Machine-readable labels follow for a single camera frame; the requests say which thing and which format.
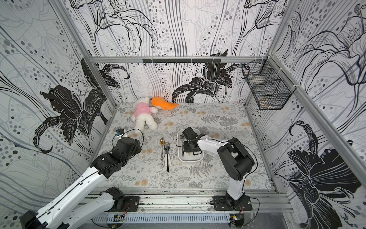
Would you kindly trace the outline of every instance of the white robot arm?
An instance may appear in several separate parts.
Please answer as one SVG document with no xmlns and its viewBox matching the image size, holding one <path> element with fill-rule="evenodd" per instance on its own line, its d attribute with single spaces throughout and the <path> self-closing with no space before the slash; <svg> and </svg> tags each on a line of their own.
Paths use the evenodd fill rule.
<svg viewBox="0 0 366 229">
<path fill-rule="evenodd" d="M 243 186 L 246 176 L 254 166 L 254 160 L 244 145 L 237 138 L 225 141 L 210 138 L 205 134 L 197 135 L 190 127 L 183 131 L 183 135 L 187 139 L 182 146 L 184 152 L 209 151 L 219 154 L 221 162 L 230 176 L 229 188 L 225 197 L 226 204 L 231 210 L 239 209 L 244 200 L 248 199 L 243 193 Z"/>
<path fill-rule="evenodd" d="M 89 168 L 65 191 L 37 212 L 28 211 L 20 218 L 23 229 L 75 229 L 94 216 L 107 210 L 123 210 L 124 194 L 116 187 L 88 204 L 74 207 L 95 187 L 119 171 L 127 161 L 141 152 L 140 142 L 123 137 L 112 153 L 98 156 Z"/>
<path fill-rule="evenodd" d="M 124 134 L 122 129 L 116 132 L 119 133 L 118 135 Z M 204 150 L 218 153 L 230 176 L 225 200 L 219 200 L 220 203 L 217 203 L 227 206 L 228 209 L 223 206 L 220 206 L 219 209 L 215 205 L 215 210 L 238 210 L 244 202 L 248 203 L 248 197 L 243 193 L 243 185 L 245 177 L 254 165 L 254 160 L 240 141 L 236 138 L 223 141 L 209 138 L 204 134 L 197 135 L 190 127 L 183 131 L 183 135 L 187 139 L 184 143 L 185 152 Z M 108 152 L 98 156 L 90 167 L 53 201 L 37 212 L 28 211 L 21 216 L 22 228 L 76 229 L 104 211 L 121 211 L 123 207 L 126 207 L 126 200 L 124 194 L 116 187 L 109 188 L 92 202 L 73 209 L 90 191 L 108 179 L 114 172 L 119 171 L 129 159 L 140 152 L 141 146 L 138 140 L 129 137 L 120 138 L 112 149 L 112 153 Z M 234 158 L 231 153 L 238 153 L 238 155 Z M 133 205 L 137 209 L 138 199 L 137 202 L 134 201 Z"/>
</svg>

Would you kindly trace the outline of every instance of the floral wallpaper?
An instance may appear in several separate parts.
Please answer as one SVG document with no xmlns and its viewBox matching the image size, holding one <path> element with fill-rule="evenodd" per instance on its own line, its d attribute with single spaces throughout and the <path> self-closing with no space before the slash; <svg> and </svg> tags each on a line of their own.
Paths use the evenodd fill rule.
<svg viewBox="0 0 366 229">
<path fill-rule="evenodd" d="M 289 0 L 63 2 L 91 56 L 265 57 Z M 116 103 L 244 103 L 250 90 L 241 68 L 251 65 L 124 63 L 110 69 L 118 84 L 109 88 Z"/>
<path fill-rule="evenodd" d="M 365 161 L 364 1 L 300 0 L 275 55 Z M 291 97 L 249 114 L 302 228 L 365 228 L 366 191 Z"/>
<path fill-rule="evenodd" d="M 215 56 L 226 56 L 228 51 Z M 264 61 L 250 63 L 119 63 L 99 64 L 111 69 L 108 87 L 116 103 L 160 96 L 177 103 L 245 103 L 250 89 L 242 69 L 260 69 Z"/>
<path fill-rule="evenodd" d="M 274 55 L 366 163 L 365 4 L 301 0 Z"/>
<path fill-rule="evenodd" d="M 84 172 L 113 107 L 49 1 L 0 15 L 0 227 L 16 228 Z"/>
<path fill-rule="evenodd" d="M 266 56 L 289 0 L 64 0 L 93 56 Z"/>
<path fill-rule="evenodd" d="M 251 97 L 247 110 L 301 228 L 366 227 L 365 188 L 294 95 L 278 111 L 260 111 Z"/>
</svg>

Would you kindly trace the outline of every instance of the pink shirt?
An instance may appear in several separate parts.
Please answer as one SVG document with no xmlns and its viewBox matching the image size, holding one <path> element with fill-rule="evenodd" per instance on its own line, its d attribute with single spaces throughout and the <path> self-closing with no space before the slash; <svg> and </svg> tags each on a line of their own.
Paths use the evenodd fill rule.
<svg viewBox="0 0 366 229">
<path fill-rule="evenodd" d="M 135 114 L 134 114 L 135 118 L 137 118 L 140 114 L 151 115 L 152 114 L 151 108 L 152 107 L 149 107 L 149 105 L 147 105 L 146 103 L 138 103 L 135 108 Z"/>
</svg>

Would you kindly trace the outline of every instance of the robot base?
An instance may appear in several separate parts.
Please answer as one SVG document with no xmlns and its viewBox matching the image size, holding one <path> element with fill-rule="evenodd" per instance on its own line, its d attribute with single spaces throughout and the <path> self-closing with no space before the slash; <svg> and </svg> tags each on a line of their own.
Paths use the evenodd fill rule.
<svg viewBox="0 0 366 229">
<path fill-rule="evenodd" d="M 128 212 L 134 212 L 137 211 L 138 205 L 139 205 L 139 201 L 140 201 L 140 197 L 139 196 L 125 196 L 124 197 L 124 204 L 127 207 L 128 204 L 130 205 L 130 209 L 128 210 Z M 113 212 L 113 211 L 121 211 L 121 209 L 117 210 L 117 209 L 109 209 L 108 212 Z"/>
<path fill-rule="evenodd" d="M 238 200 L 233 200 L 227 193 L 226 196 L 214 196 L 214 207 L 216 211 L 240 211 L 243 206 L 243 211 L 253 210 L 249 196 L 242 195 Z"/>
</svg>

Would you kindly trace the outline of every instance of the stuffed animal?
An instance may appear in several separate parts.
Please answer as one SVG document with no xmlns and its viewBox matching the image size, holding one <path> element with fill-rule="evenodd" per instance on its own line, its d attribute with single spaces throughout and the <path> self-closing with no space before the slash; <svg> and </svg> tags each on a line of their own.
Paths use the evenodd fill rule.
<svg viewBox="0 0 366 229">
<path fill-rule="evenodd" d="M 150 130 L 156 130 L 158 128 L 154 118 L 151 116 L 151 114 L 158 113 L 158 109 L 150 107 L 149 102 L 150 98 L 145 97 L 138 99 L 134 103 L 133 108 L 135 109 L 135 113 L 132 116 L 132 121 L 135 122 L 135 129 L 143 131 L 145 122 Z"/>
<path fill-rule="evenodd" d="M 162 109 L 163 111 L 171 110 L 171 109 L 174 109 L 177 106 L 179 106 L 176 103 L 169 103 L 169 102 L 165 101 L 162 97 L 159 97 L 159 96 L 153 97 L 153 99 L 151 100 L 151 103 L 154 107 L 156 107 L 158 109 Z"/>
</svg>

